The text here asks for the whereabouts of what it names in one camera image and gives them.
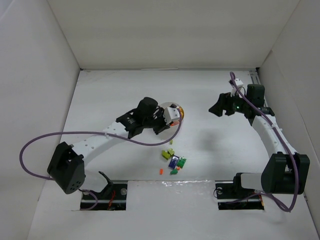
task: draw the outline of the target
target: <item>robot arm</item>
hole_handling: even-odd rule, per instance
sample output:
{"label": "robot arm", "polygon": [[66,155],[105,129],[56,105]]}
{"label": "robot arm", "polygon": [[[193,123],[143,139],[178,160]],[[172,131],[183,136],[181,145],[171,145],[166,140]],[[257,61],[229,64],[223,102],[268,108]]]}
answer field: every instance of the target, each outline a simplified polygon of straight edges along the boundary
{"label": "robot arm", "polygon": [[[170,125],[179,118],[177,106],[162,108],[154,99],[145,97],[137,108],[118,117],[106,127],[103,130],[104,135],[94,135],[75,144],[60,143],[53,153],[47,172],[66,194],[71,194],[84,184],[88,178],[85,175],[85,167],[97,156],[124,142],[125,139],[131,139],[142,133],[144,129],[151,128],[157,135],[170,128]],[[102,172],[100,174],[108,183],[111,182]],[[102,188],[100,186],[93,190],[100,192]]]}
{"label": "robot arm", "polygon": [[[237,78],[234,82],[238,88],[243,86],[242,81]],[[232,92],[221,93],[217,103],[209,109],[209,112],[218,117],[223,115],[223,111],[225,111],[225,115],[227,116],[233,115],[235,112],[242,113],[248,119],[250,125],[259,134],[269,156],[269,162],[263,173],[259,174],[260,186],[262,188],[260,190],[263,190],[265,193],[275,194],[294,193],[295,174],[293,171],[293,164],[290,156],[281,144],[280,139],[274,132],[273,128],[276,128],[292,153],[297,165],[299,179],[298,194],[302,194],[305,189],[310,160],[307,155],[298,154],[298,152],[288,143],[282,130],[278,127],[274,112],[270,107],[264,106],[265,87],[258,84],[248,84],[245,97],[255,107],[268,116],[272,125],[270,125],[263,116],[256,112],[253,107],[236,93],[232,81],[230,81],[230,84],[233,87]],[[255,187],[248,187],[248,183],[255,183],[253,178],[250,178],[253,174],[257,175],[256,173],[237,173],[233,182],[238,186],[235,186],[234,189],[257,189]]]}

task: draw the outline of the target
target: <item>blue lego brick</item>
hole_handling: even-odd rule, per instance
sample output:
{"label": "blue lego brick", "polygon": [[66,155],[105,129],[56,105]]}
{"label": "blue lego brick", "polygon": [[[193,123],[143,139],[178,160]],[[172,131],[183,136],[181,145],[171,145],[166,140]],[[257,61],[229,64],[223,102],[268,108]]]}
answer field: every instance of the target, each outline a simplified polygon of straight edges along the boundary
{"label": "blue lego brick", "polygon": [[176,166],[177,166],[178,161],[179,161],[179,157],[176,156],[176,155],[173,155],[173,156],[172,156],[172,159],[171,159],[171,161],[170,161],[170,163],[169,163],[169,168],[175,169]]}

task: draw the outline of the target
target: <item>lego brick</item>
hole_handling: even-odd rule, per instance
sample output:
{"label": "lego brick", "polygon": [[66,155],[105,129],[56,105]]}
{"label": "lego brick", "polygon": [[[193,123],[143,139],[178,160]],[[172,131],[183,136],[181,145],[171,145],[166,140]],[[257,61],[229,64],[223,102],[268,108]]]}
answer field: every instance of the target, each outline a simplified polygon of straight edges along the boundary
{"label": "lego brick", "polygon": [[178,161],[179,161],[179,157],[173,155],[173,156],[172,156],[172,159],[171,159],[171,161],[170,161],[170,163],[169,163],[169,168],[175,169]]}
{"label": "lego brick", "polygon": [[173,169],[170,174],[177,174],[178,173],[178,170],[177,169]]}
{"label": "lego brick", "polygon": [[170,154],[167,153],[165,150],[162,151],[161,155],[162,155],[162,157],[164,157],[167,160],[169,160],[171,158]]}
{"label": "lego brick", "polygon": [[183,157],[180,157],[179,161],[177,162],[177,166],[180,167],[180,168],[184,168],[184,165],[186,163],[187,159],[183,158]]}
{"label": "lego brick", "polygon": [[172,148],[170,148],[168,149],[168,154],[170,154],[170,156],[172,157],[173,155],[175,155],[175,151]]}

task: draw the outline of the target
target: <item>white table surface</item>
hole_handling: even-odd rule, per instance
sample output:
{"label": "white table surface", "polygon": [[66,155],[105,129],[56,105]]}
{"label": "white table surface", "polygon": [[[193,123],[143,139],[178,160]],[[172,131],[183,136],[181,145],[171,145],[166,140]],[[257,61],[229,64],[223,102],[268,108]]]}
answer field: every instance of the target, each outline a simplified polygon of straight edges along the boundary
{"label": "white table surface", "polygon": [[[251,83],[247,71],[235,75]],[[126,142],[87,166],[114,180],[135,180],[128,184],[126,211],[78,211],[80,192],[65,195],[55,182],[46,181],[28,240],[318,239],[302,195],[291,213],[281,212],[268,198],[264,198],[265,211],[218,210],[212,180],[231,180],[238,172],[262,172],[269,159],[243,115],[216,117],[208,112],[220,93],[230,91],[228,79],[228,71],[217,70],[82,71],[65,131],[100,131],[148,96],[159,103],[182,105],[181,132],[172,146]],[[71,144],[87,137],[64,136],[61,141]],[[155,143],[161,137],[168,136],[147,130],[135,139]],[[169,147],[187,158],[184,168],[172,176],[161,157],[161,150]],[[291,195],[279,197],[291,203]]]}

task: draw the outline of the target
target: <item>purple cable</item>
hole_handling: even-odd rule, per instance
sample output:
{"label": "purple cable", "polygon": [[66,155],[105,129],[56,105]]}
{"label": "purple cable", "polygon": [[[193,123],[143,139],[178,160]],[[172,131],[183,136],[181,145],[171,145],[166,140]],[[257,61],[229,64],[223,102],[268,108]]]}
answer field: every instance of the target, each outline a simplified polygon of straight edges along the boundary
{"label": "purple cable", "polygon": [[[252,107],[256,112],[258,112],[261,116],[263,116],[265,118],[265,120],[269,123],[270,126],[273,125],[272,121],[267,117],[266,114],[264,114],[262,111],[260,111],[255,105],[253,105],[247,98],[246,96],[240,91],[240,89],[238,88],[235,80],[236,80],[236,76],[235,74],[231,71],[230,72],[230,77],[231,77],[231,81],[232,81],[232,84],[233,86],[235,87],[236,91],[240,94],[240,96],[243,98],[243,100],[245,100],[249,105],[250,107]],[[284,149],[287,151],[287,153],[289,154],[290,156],[290,159],[291,159],[291,162],[292,162],[292,165],[293,165],[293,172],[294,172],[294,193],[293,193],[293,199],[292,199],[292,203],[290,205],[290,207],[287,207],[282,201],[280,201],[278,198],[276,198],[275,196],[273,196],[272,194],[270,193],[256,193],[256,194],[253,194],[249,197],[246,197],[244,198],[244,200],[248,199],[248,198],[252,198],[254,196],[257,196],[257,195],[264,195],[264,196],[267,196],[268,198],[271,198],[275,201],[275,203],[278,205],[278,207],[283,210],[284,212],[291,212],[291,210],[294,208],[295,204],[296,204],[296,201],[297,201],[297,197],[298,197],[298,191],[299,191],[299,174],[298,174],[298,168],[297,168],[297,165],[296,165],[296,161],[294,159],[294,156],[292,155],[290,149],[288,148],[287,144],[285,143],[285,141],[283,140],[283,138],[281,137],[281,135],[279,134],[278,130],[276,128],[272,128],[275,135],[279,138],[280,140],[280,143],[282,144],[282,146],[284,147]],[[233,201],[233,202],[230,202],[230,203],[237,203],[237,202],[241,202],[243,201],[243,199],[241,200],[236,200],[236,201]]]}
{"label": "purple cable", "polygon": [[29,171],[25,164],[24,164],[24,160],[23,160],[23,154],[24,154],[24,151],[26,150],[26,148],[32,144],[33,142],[39,140],[39,139],[43,139],[43,138],[46,138],[46,137],[50,137],[50,136],[55,136],[55,135],[73,135],[73,134],[93,134],[93,135],[105,135],[104,132],[99,132],[99,131],[58,131],[58,132],[51,132],[51,133],[47,133],[47,134],[44,134],[44,135],[41,135],[41,136],[37,136],[35,137],[34,139],[31,139],[30,141],[28,141],[21,149],[20,151],[20,155],[19,155],[19,161],[20,161],[20,165],[22,167],[22,169],[24,171],[26,171],[28,174],[30,174],[31,176],[34,176],[34,177],[37,177],[37,178],[40,178],[40,179],[45,179],[45,180],[53,180],[51,177],[48,177],[48,176],[42,176],[42,175],[39,175],[39,174],[36,174],[36,173],[33,173],[31,171]]}
{"label": "purple cable", "polygon": [[89,190],[85,190],[85,189],[80,190],[80,192],[86,192],[86,193],[90,194],[90,195],[94,198],[94,200],[95,200],[95,203],[94,203],[91,207],[88,207],[88,208],[80,208],[81,211],[89,211],[89,210],[91,210],[91,209],[94,209],[94,208],[98,205],[98,198],[97,198],[97,196],[96,196],[93,192],[91,192],[91,191],[89,191]]}

